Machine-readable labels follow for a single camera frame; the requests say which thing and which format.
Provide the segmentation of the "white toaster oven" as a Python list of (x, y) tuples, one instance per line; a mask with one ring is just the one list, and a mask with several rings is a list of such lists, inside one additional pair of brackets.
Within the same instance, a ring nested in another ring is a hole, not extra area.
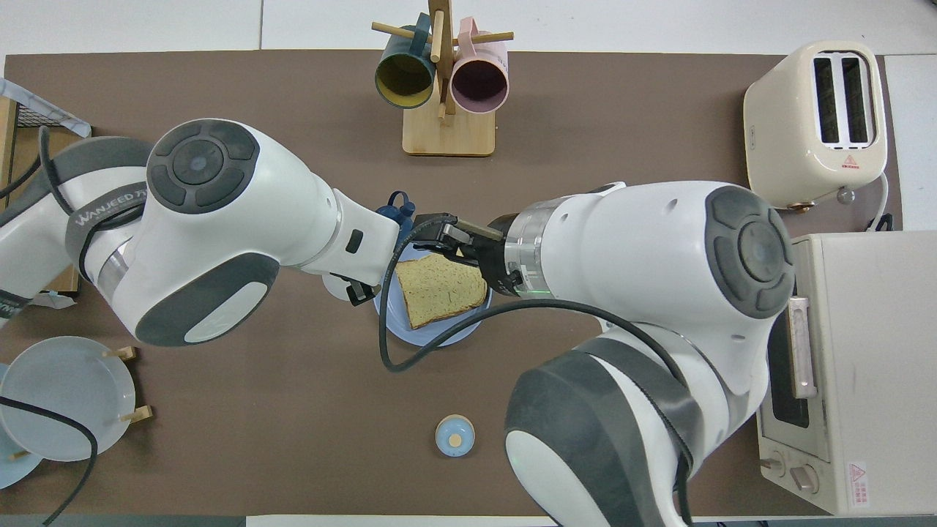
[(836, 516), (937, 516), (937, 231), (794, 240), (761, 474)]

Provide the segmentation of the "dark teal mug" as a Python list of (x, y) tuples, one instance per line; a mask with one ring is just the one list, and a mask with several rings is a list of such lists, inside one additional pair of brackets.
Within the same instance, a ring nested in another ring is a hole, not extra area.
[(404, 26), (414, 37), (392, 34), (381, 54), (374, 81), (378, 93), (401, 109), (415, 109), (433, 92), (436, 64), (431, 60), (431, 20), (419, 14), (415, 26)]

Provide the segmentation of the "cream two-slot toaster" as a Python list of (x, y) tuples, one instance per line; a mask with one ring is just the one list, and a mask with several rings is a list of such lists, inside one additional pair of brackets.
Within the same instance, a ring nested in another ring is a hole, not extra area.
[(743, 99), (747, 180), (771, 206), (806, 210), (886, 170), (888, 133), (873, 51), (856, 41), (803, 45)]

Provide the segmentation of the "white squeeze bottle blue cap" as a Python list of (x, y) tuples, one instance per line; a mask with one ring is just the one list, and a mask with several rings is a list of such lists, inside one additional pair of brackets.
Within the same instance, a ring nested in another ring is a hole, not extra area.
[(396, 247), (413, 227), (415, 205), (407, 193), (395, 191), (385, 206), (371, 210), (335, 191), (339, 206), (337, 236), (316, 267), (332, 296), (348, 301), (344, 279), (379, 287)]

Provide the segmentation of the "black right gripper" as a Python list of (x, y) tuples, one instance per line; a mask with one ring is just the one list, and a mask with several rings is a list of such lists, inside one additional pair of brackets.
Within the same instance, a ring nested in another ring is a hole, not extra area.
[[(413, 238), (416, 250), (461, 255), (475, 259), (482, 279), (496, 293), (519, 297), (522, 283), (519, 272), (509, 272), (505, 261), (505, 234), (491, 227), (471, 223), (456, 223), (458, 217), (450, 213), (416, 214)], [(344, 279), (345, 292), (352, 306), (359, 306), (376, 297), (377, 287), (354, 279)]]

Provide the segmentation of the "brown table mat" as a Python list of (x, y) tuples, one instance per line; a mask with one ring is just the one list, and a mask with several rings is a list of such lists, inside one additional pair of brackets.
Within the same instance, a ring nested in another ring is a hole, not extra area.
[[(629, 184), (745, 184), (741, 103), (782, 60), (754, 54), (509, 54), (491, 157), (412, 157), (377, 94), (379, 51), (180, 51), (10, 56), (4, 79), (98, 135), (156, 141), (194, 118), (251, 124), (369, 208), (407, 191), (422, 212), (488, 223), (535, 201)], [(154, 416), (97, 461), (66, 525), (117, 514), (539, 516), (504, 451), (518, 377), (599, 333), (537, 308), (483, 321), (407, 373), (379, 359), (377, 315), (279, 273), (241, 326), (204, 345), (143, 345), (130, 367)], [(436, 448), (450, 414), (464, 457)]]

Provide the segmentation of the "small blue call bell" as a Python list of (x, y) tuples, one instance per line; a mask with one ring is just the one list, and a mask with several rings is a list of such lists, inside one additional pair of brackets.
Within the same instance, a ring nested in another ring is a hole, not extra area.
[(436, 448), (447, 457), (464, 457), (471, 452), (476, 434), (469, 418), (462, 414), (450, 414), (436, 425), (434, 439)]

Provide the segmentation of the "wooden shelf unit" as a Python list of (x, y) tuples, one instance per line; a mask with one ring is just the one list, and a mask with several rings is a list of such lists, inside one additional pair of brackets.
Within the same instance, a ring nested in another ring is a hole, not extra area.
[[(38, 127), (21, 126), (20, 121), (26, 122), (29, 119), (25, 116), (26, 110), (21, 109), (19, 103), (0, 97), (0, 190), (20, 177), (37, 159)], [(80, 139), (80, 136), (66, 127), (51, 127), (50, 157), (55, 157), (61, 150), (70, 144), (77, 143)], [(11, 191), (6, 197), (0, 197), (0, 213), (7, 209), (12, 200), (23, 193), (28, 181)], [(64, 296), (75, 297), (81, 289), (80, 284), (81, 278), (78, 271), (70, 267), (51, 281), (47, 289), (64, 294)]]

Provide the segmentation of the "pink mug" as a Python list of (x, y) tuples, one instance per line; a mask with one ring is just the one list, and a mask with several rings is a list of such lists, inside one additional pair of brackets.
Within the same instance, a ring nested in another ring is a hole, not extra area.
[(504, 41), (475, 43), (472, 40), (472, 37), (486, 34), (489, 33), (478, 29), (473, 17), (460, 20), (449, 94), (469, 113), (492, 113), (505, 103), (509, 94), (507, 45)]

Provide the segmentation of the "toasted bread slice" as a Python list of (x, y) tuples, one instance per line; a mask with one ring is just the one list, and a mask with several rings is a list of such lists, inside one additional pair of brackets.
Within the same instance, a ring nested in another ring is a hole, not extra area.
[(475, 307), (488, 297), (481, 271), (431, 253), (395, 267), (411, 329), (428, 326)]

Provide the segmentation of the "wooden mug tree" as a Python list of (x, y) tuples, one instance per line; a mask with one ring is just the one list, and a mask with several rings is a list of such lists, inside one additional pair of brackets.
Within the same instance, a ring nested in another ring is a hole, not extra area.
[[(415, 156), (487, 157), (495, 151), (497, 110), (484, 114), (469, 113), (461, 109), (449, 94), (460, 27), (452, 17), (451, 0), (428, 0), (428, 11), (422, 13), (429, 14), (431, 20), (429, 42), (436, 74), (429, 100), (415, 109), (402, 109), (402, 148), (405, 153)], [(389, 37), (392, 34), (414, 37), (414, 33), (404, 26), (388, 26), (375, 21), (371, 28)], [(506, 44), (513, 39), (512, 32), (488, 33), (472, 37), (472, 40), (475, 43), (504, 41)]]

